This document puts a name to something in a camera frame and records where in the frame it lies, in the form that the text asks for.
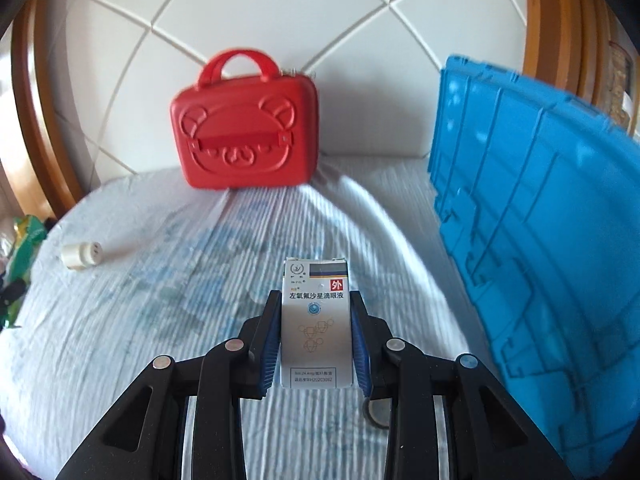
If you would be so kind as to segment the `small white medicine box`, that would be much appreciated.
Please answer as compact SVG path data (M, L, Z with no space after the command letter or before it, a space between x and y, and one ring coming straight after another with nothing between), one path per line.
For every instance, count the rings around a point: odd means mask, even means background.
M282 280L281 385L352 385L352 326L344 259L287 258Z

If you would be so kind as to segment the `green yellow wet wipes pack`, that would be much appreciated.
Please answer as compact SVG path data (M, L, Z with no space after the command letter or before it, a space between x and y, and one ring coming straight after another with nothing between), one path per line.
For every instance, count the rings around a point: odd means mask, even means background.
M1 329L16 327L30 283L30 269L47 238L46 226L37 217L1 220Z

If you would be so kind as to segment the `round metal tin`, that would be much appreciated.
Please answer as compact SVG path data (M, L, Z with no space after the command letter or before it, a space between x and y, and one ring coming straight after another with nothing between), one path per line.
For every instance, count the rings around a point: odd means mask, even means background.
M374 428L390 429L390 415L392 414L392 401L390 399L364 399L362 412L366 421Z

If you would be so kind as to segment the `patterned white bed cover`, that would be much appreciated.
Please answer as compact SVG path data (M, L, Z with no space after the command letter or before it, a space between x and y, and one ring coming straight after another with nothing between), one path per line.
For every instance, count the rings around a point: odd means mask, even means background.
M326 157L297 188L203 191L179 170L97 188L40 247L17 326L1 335L1 413L32 472L52 479L160 354L202 356L281 285L288 257L343 258L392 333L432 356L488 342L439 237L421 159ZM65 245L102 262L70 270Z

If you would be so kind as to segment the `white pill bottle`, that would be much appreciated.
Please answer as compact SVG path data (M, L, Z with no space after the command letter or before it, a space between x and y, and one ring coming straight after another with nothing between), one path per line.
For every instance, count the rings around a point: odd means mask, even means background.
M60 259L67 269L90 269L102 262L103 249L98 242L65 245L61 250Z

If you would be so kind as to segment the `blue plastic crate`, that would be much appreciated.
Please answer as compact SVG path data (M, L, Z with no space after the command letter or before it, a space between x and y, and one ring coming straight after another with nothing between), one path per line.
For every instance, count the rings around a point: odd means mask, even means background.
M453 55L428 174L506 390L574 476L635 477L637 143L574 94Z

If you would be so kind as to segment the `red bear carry case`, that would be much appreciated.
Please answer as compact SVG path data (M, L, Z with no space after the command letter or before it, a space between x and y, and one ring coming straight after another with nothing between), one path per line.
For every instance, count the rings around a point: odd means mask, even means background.
M183 175L194 188L295 186L316 171L317 88L265 52L215 55L172 100L170 118Z

